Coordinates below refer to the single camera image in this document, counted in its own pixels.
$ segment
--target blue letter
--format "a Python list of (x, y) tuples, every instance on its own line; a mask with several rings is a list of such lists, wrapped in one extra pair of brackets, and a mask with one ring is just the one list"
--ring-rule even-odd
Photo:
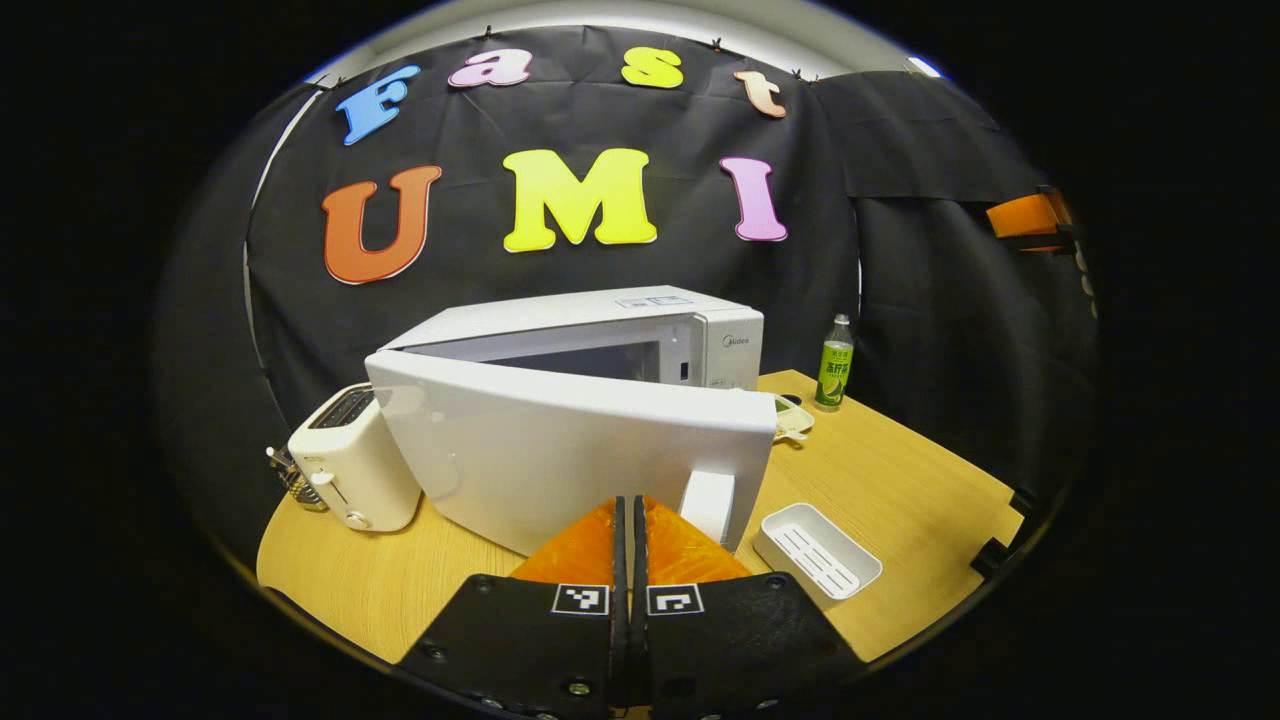
[(365, 90), (338, 104), (347, 113), (351, 132), (342, 140), (343, 145), (355, 145), (360, 138), (392, 122), (399, 108), (384, 108), (385, 102), (399, 102), (408, 95), (408, 87), (402, 79), (417, 74), (417, 65), (404, 65)]

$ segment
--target foam letter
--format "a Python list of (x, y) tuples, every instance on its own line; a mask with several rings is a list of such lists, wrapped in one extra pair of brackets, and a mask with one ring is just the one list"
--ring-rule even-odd
[(329, 274), (347, 284), (387, 279), (417, 260), (426, 245), (426, 200), (431, 183), (440, 177), (440, 168), (424, 165), (392, 177), (390, 186), (399, 191), (399, 224), (396, 241), (384, 250), (365, 250), (361, 237), (365, 224), (365, 201), (374, 196), (378, 184), (357, 182), (335, 190), (320, 204), (329, 219), (324, 231), (324, 264)]
[(746, 99), (755, 105), (755, 109), (771, 118), (783, 118), (787, 109), (773, 101), (774, 92), (782, 92), (778, 86), (764, 79), (764, 73), (755, 70), (733, 73), (733, 77), (746, 85)]
[(544, 224), (544, 205), (573, 245), (586, 237), (602, 205), (604, 218), (595, 228), (595, 240), (604, 245), (653, 242), (658, 228), (644, 211), (640, 173), (648, 164), (649, 156), (639, 150), (611, 147), (600, 152), (586, 178), (579, 182), (553, 150), (507, 155), (502, 167), (516, 173), (516, 222), (503, 238), (503, 247), (508, 252), (526, 252), (556, 245), (556, 231)]
[(525, 69), (534, 59), (527, 50), (493, 50), (467, 59), (467, 67), (449, 76), (453, 87), (518, 85), (529, 79)]
[(742, 222), (733, 228), (737, 237), (762, 242), (777, 242), (787, 238), (787, 228), (773, 214), (773, 199), (765, 176), (773, 172), (768, 163), (750, 158), (723, 158), (721, 167), (733, 178), (737, 190), (737, 205), (742, 210)]
[(387, 108), (387, 102), (399, 102), (408, 95), (403, 79), (417, 74), (417, 65), (404, 65), (383, 79), (370, 85), (338, 104), (347, 113), (351, 132), (342, 138), (343, 145), (355, 145), (360, 138), (392, 122), (399, 108)]
[(680, 64), (680, 55), (671, 50), (632, 47), (622, 59), (627, 63), (622, 68), (622, 79), (631, 85), (677, 87), (685, 82), (685, 73), (673, 67)]

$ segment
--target bottle label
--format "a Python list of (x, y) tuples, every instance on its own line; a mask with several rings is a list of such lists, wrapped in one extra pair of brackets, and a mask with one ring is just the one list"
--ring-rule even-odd
[(845, 400), (845, 382), (849, 380), (852, 359), (852, 347), (822, 346), (822, 366), (818, 369), (818, 389), (814, 392), (818, 405), (836, 406)]

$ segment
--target orange letter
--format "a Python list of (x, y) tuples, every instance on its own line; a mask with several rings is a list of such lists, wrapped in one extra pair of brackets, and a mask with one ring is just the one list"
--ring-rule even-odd
[(392, 187), (401, 191), (399, 225), (389, 247), (370, 252), (361, 240), (365, 224), (365, 201), (374, 196), (378, 184), (357, 182), (335, 190), (320, 204), (329, 214), (324, 231), (324, 264), (329, 274), (347, 284), (361, 284), (389, 278), (417, 260), (426, 243), (426, 199), (431, 183), (440, 177), (440, 168), (411, 168), (392, 178)]
[(783, 118), (787, 109), (773, 101), (774, 92), (782, 92), (778, 86), (764, 79), (764, 73), (755, 70), (733, 73), (733, 77), (746, 83), (746, 99), (755, 109), (771, 118)]

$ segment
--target pink letter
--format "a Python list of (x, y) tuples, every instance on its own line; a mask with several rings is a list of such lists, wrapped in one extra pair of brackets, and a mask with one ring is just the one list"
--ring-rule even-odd
[(722, 158), (721, 167), (733, 178), (737, 205), (742, 210), (742, 222), (733, 228), (737, 237), (760, 242), (786, 240), (787, 228), (773, 214), (773, 199), (764, 182), (773, 168), (763, 160), (750, 158)]
[(467, 59), (467, 67), (449, 76), (453, 87), (517, 85), (529, 79), (525, 68), (534, 59), (527, 50), (493, 50)]

